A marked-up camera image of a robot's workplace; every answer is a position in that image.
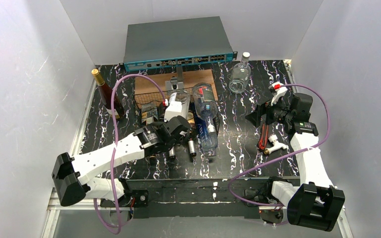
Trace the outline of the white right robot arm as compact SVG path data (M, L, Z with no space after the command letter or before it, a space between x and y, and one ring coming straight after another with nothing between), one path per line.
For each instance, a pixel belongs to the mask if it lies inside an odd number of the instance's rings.
M294 151L300 174L300 185L272 177L261 189L261 197L280 202L287 208L290 224L330 232L333 230L345 201L344 192L333 186L321 158L318 130L310 122L310 108L313 98L303 93L295 93L287 107L282 99L273 104L271 100L256 105L246 119L255 127L274 122L284 127Z

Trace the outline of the clear bottle with cork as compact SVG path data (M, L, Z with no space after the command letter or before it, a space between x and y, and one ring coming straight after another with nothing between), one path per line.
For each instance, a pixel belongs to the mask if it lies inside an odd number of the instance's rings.
M174 90L169 98L169 102L171 101L180 101L183 105L183 110L187 114L188 119L188 111L190 104L190 95L185 90Z

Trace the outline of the clear bottle with dark label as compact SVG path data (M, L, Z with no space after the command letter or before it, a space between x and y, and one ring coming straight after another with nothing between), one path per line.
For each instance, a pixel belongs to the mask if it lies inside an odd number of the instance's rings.
M218 114L218 105L213 88L208 83L198 83L192 88L192 97L197 116L205 121L208 133L216 133L214 117Z

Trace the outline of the clear bottle with white cap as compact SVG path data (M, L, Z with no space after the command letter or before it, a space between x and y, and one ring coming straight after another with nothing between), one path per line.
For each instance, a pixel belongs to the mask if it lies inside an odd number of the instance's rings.
M243 52L241 61L232 68L232 74L229 83L229 89L232 93L242 94L251 76L251 68L249 66L249 52Z

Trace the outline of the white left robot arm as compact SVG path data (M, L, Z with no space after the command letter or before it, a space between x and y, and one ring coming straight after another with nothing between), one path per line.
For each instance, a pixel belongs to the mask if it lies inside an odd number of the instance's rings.
M58 155L52 179L60 205L72 206L85 198L116 201L131 196L125 180L98 175L130 161L168 152L190 129L185 118L176 116L168 122L146 125L116 143L86 154Z

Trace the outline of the amber wine bottle gold cap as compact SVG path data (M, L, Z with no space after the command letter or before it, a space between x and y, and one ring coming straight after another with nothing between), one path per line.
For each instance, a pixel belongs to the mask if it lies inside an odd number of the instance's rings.
M114 115L116 119L121 119L125 116L125 110L121 104L117 94L114 95L113 107L111 106L111 96L112 88L103 79L100 71L95 68L91 71L91 74L96 81L97 88L101 97L101 101L106 109L106 111L112 116Z

